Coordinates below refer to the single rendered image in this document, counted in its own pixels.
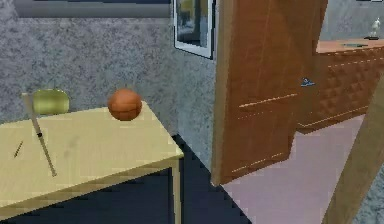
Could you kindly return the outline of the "white statue on black base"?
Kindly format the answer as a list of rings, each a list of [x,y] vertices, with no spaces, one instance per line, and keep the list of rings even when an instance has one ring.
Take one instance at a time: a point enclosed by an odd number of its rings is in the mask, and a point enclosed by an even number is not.
[[[371,26],[371,31],[366,36],[367,40],[378,40],[379,39],[378,33],[380,30],[380,25],[381,25],[380,18],[377,18]]]

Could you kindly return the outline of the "grey window frame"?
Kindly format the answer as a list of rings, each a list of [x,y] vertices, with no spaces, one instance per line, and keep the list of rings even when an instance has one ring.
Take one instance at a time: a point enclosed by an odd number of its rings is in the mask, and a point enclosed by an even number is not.
[[[21,18],[169,18],[171,0],[13,0]]]

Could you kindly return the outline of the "beige baseball bat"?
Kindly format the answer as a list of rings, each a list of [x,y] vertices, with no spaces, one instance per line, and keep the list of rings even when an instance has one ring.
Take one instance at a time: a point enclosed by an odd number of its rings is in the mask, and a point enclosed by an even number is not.
[[[39,126],[39,123],[38,123],[38,120],[37,120],[37,116],[33,110],[33,102],[32,102],[32,96],[28,93],[22,93],[21,94],[22,96],[22,100],[24,102],[24,105],[25,105],[25,108],[26,108],[26,111],[31,119],[31,122],[32,122],[32,126],[36,132],[36,136],[38,137],[39,139],[39,142],[40,142],[40,145],[42,147],[42,150],[44,152],[44,155],[46,157],[46,160],[48,162],[48,165],[49,165],[49,168],[50,168],[50,171],[51,171],[51,174],[53,177],[55,177],[57,175],[57,172],[53,166],[53,163],[52,163],[52,160],[51,160],[51,157],[49,155],[49,152],[48,152],[48,149],[47,149],[47,146],[46,146],[46,143],[44,141],[44,136],[43,136],[43,133],[41,131],[41,128]]]

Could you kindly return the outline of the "brown wooden room door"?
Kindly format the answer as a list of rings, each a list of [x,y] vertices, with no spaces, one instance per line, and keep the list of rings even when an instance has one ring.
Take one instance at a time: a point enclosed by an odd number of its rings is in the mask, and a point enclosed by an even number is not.
[[[328,0],[220,0],[211,181],[289,158]]]

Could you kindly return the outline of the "white framed wall picture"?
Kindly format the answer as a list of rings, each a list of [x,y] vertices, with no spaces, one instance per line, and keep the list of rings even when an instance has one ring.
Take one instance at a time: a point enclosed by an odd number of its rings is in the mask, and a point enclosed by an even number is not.
[[[213,58],[215,0],[173,0],[174,47]]]

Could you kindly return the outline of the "orange basketball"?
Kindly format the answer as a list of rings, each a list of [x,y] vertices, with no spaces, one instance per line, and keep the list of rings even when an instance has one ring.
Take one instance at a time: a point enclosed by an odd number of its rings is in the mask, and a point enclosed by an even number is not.
[[[141,112],[141,97],[133,90],[122,88],[116,90],[108,99],[110,114],[120,121],[131,121]]]

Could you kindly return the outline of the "pale yellow wooden table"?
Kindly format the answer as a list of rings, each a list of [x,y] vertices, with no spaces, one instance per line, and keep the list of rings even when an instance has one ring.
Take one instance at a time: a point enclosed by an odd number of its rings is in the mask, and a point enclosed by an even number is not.
[[[181,224],[183,152],[146,103],[127,122],[106,107],[38,122],[57,175],[51,174],[31,121],[0,125],[0,220],[170,168],[175,224]]]

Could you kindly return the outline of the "green apple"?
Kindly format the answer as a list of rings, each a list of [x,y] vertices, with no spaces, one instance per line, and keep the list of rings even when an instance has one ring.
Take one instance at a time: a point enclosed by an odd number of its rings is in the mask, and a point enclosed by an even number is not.
[[[68,95],[60,89],[40,89],[32,94],[33,109],[40,115],[57,115],[69,111]]]

